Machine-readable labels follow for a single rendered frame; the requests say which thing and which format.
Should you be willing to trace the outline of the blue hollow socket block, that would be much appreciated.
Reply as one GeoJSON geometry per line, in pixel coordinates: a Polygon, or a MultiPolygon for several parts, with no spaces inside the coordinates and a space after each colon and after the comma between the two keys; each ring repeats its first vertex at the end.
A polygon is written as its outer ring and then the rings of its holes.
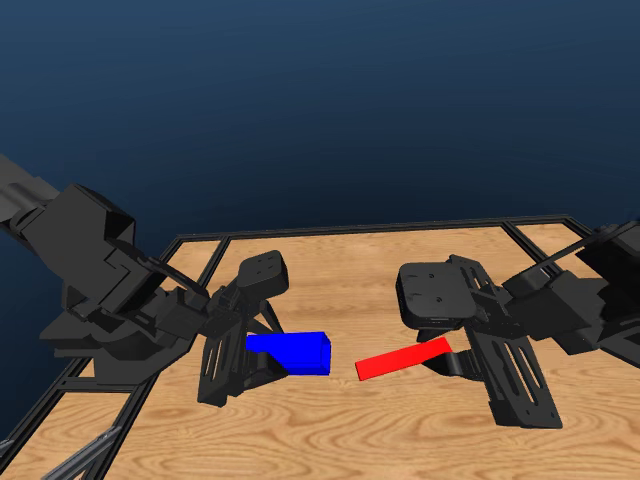
{"type": "Polygon", "coordinates": [[[248,335],[246,349],[267,352],[290,375],[328,376],[332,346],[324,332],[295,332],[248,335]]]}

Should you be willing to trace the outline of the thin red peg bar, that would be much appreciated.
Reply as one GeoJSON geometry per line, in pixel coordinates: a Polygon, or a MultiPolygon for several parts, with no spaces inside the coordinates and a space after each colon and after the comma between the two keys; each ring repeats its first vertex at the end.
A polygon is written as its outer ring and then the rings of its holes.
{"type": "Polygon", "coordinates": [[[359,360],[355,363],[360,381],[403,370],[422,364],[442,354],[452,353],[445,337],[439,337],[424,343],[404,347],[381,355],[359,360]]]}

